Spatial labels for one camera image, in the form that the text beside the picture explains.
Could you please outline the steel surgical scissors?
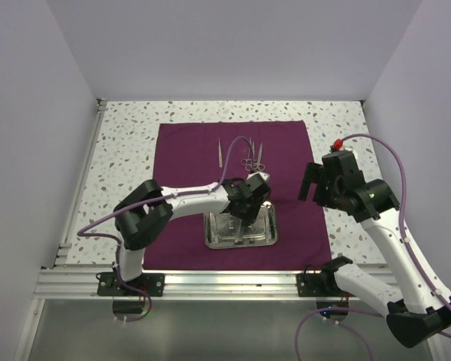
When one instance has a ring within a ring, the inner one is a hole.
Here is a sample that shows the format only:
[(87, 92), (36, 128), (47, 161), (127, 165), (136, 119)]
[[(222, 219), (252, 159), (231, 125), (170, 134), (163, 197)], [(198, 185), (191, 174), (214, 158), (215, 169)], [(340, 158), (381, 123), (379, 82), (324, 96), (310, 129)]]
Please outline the steel surgical scissors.
[(247, 155), (241, 160), (241, 165), (246, 171), (255, 171), (258, 169), (259, 164), (256, 159), (255, 144), (252, 138), (249, 138), (249, 147)]

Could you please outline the steel forceps with ring handles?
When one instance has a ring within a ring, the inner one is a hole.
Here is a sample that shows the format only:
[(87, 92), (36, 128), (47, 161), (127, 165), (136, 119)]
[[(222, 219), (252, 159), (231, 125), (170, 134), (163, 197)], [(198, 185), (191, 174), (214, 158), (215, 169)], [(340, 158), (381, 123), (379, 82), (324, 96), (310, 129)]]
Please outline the steel forceps with ring handles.
[(263, 143), (259, 146), (259, 152), (256, 159), (253, 161), (252, 170), (253, 171), (264, 171), (265, 165), (262, 163), (262, 153), (263, 153)]

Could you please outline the stainless steel instrument tray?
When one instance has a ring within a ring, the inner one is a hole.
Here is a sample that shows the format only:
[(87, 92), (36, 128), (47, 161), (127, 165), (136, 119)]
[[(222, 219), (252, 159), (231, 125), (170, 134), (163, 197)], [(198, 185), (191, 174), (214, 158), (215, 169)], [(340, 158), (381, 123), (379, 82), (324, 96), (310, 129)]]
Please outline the stainless steel instrument tray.
[(246, 227), (242, 242), (236, 244), (235, 235), (241, 222), (230, 214), (205, 214), (205, 245), (212, 250), (266, 247), (279, 239), (275, 207), (269, 201), (262, 204), (255, 223)]

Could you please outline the pointed steel tweezers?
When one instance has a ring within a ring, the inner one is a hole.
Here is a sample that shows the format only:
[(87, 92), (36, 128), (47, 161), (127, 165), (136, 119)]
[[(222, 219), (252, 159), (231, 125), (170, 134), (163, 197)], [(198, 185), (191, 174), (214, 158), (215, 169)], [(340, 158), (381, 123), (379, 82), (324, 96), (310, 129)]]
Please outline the pointed steel tweezers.
[(218, 165), (219, 168), (223, 167), (222, 144), (220, 138), (218, 138)]

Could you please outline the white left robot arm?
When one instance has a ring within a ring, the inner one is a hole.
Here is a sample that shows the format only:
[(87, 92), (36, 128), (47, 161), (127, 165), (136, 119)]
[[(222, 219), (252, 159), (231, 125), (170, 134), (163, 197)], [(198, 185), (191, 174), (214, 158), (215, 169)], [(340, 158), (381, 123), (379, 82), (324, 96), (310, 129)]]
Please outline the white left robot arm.
[(114, 225), (122, 240), (115, 287), (127, 296), (139, 291), (145, 250), (172, 220), (230, 214), (243, 224), (255, 222), (271, 191), (269, 179), (268, 173), (253, 171), (244, 180), (201, 187), (170, 188), (160, 187), (155, 180), (143, 182), (114, 208)]

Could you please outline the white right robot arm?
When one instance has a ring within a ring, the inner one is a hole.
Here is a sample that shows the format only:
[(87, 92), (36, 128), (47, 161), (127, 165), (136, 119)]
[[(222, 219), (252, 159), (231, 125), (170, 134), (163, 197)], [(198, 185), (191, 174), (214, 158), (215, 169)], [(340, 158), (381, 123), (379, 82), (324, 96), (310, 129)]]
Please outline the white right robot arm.
[(351, 151), (325, 155), (307, 164), (299, 199), (316, 187), (313, 201), (320, 207), (344, 211), (377, 245), (396, 286), (361, 270), (338, 256), (317, 271), (298, 275), (298, 294), (360, 298), (385, 317), (395, 338), (412, 348), (451, 326), (451, 291), (425, 259), (413, 236), (399, 226), (400, 203), (381, 179), (366, 181)]

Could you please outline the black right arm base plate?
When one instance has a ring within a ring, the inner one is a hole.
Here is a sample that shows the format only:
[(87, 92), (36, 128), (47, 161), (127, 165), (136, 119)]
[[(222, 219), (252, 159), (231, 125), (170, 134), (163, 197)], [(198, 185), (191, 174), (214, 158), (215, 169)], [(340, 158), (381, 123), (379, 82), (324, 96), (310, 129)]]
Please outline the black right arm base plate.
[(295, 286), (298, 296), (302, 298), (344, 296), (344, 291), (338, 288), (334, 275), (329, 270), (306, 268), (295, 275)]

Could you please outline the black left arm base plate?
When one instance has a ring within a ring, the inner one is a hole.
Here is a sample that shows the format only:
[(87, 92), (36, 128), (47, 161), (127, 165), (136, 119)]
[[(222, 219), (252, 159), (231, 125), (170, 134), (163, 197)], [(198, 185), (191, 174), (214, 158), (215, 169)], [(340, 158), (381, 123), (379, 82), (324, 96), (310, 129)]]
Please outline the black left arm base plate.
[(138, 296), (135, 289), (145, 292), (151, 297), (161, 297), (165, 288), (163, 273), (143, 273), (138, 278), (126, 282), (123, 286), (115, 272), (101, 272), (95, 275), (98, 281), (97, 294), (99, 296)]

